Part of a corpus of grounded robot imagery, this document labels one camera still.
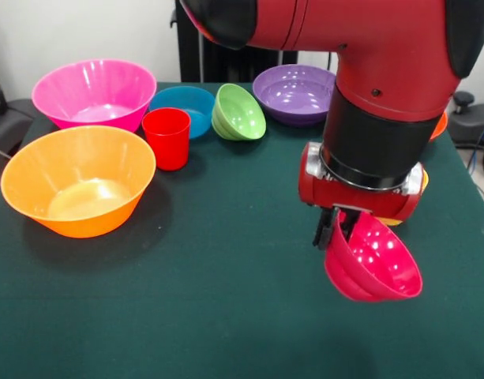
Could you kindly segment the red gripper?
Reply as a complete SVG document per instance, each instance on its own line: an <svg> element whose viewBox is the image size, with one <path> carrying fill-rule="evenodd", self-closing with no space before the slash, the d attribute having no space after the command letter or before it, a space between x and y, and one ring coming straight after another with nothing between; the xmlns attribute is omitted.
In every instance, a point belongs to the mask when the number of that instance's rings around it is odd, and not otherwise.
<svg viewBox="0 0 484 379"><path fill-rule="evenodd" d="M426 188L426 171L417 163L403 184L390 191L360 189L334 177L321 161L321 143L309 142L302 151L298 176L298 194L302 202L322 207L313 246L326 250L333 231L333 208L350 208L370 213L383 222L404 222ZM360 211L342 211L340 229L346 241L361 215Z"/></svg>

